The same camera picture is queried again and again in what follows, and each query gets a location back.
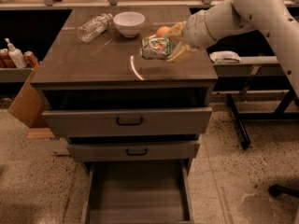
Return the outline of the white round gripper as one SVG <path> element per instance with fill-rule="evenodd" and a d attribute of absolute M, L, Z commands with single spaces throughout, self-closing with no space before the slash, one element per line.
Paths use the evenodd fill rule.
<path fill-rule="evenodd" d="M 192 14 L 187 20 L 170 27 L 163 37 L 183 41 L 178 42 L 173 52 L 166 58 L 168 63 L 178 63 L 191 57 L 195 49 L 207 49 L 217 40 L 208 31 L 206 11 L 200 10 Z"/>

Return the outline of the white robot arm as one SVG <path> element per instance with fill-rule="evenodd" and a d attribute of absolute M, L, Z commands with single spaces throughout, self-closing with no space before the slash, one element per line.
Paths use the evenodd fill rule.
<path fill-rule="evenodd" d="M 166 60 L 183 61 L 197 49 L 207 49 L 229 35 L 253 30 L 263 35 L 299 96 L 299 22 L 284 0 L 225 0 L 192 14 L 165 34 L 178 42 Z"/>

